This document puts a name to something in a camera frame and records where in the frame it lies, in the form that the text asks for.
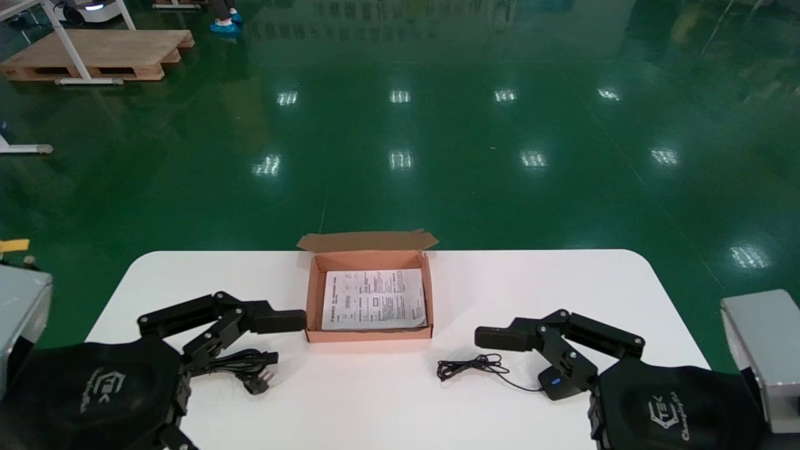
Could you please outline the black cloth-covered right gripper body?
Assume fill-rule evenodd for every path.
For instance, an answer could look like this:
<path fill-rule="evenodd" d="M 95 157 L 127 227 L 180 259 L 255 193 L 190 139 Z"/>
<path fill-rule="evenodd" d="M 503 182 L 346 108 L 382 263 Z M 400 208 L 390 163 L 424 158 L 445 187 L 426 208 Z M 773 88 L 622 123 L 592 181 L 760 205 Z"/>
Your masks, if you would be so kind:
<path fill-rule="evenodd" d="M 758 449 L 768 425 L 742 376 L 620 361 L 589 397 L 599 449 Z"/>

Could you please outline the black cloth-covered left gripper body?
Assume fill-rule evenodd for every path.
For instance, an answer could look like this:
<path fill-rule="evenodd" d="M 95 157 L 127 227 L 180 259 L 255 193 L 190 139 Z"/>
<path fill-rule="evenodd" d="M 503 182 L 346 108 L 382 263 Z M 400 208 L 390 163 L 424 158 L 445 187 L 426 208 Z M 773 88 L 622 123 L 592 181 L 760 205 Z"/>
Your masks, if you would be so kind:
<path fill-rule="evenodd" d="M 159 339 L 35 349 L 2 397 L 3 449 L 154 449 L 188 413 L 191 377 Z"/>

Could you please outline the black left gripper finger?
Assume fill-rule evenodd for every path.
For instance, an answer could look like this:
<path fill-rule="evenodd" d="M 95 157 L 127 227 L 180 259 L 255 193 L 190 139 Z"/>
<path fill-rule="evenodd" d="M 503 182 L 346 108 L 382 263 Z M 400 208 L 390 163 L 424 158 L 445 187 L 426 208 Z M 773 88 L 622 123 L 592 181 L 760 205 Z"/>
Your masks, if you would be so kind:
<path fill-rule="evenodd" d="M 220 291 L 143 314 L 138 319 L 140 336 L 160 339 L 207 324 L 208 330 L 182 349 L 184 364 L 192 376 L 227 371 L 237 377 L 261 377 L 268 373 L 268 366 L 277 364 L 276 352 L 248 349 L 226 357 L 220 353 L 246 333 L 303 331 L 306 313 L 300 309 L 278 311 L 266 300 L 243 301 Z"/>
<path fill-rule="evenodd" d="M 162 422 L 154 431 L 154 449 L 188 450 L 198 449 L 196 444 L 180 430 L 180 421 Z"/>

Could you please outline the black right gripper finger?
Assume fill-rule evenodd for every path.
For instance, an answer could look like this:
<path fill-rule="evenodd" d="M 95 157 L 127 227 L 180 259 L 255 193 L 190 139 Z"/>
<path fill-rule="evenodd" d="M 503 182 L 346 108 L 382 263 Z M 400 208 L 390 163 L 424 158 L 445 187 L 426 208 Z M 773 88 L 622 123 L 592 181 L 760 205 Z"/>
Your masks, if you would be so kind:
<path fill-rule="evenodd" d="M 582 314 L 560 309 L 542 319 L 515 318 L 509 327 L 478 327 L 475 344 L 504 351 L 537 351 L 549 367 L 538 375 L 544 393 L 582 393 L 598 380 L 598 367 L 572 346 L 616 359 L 643 355 L 645 339 Z"/>

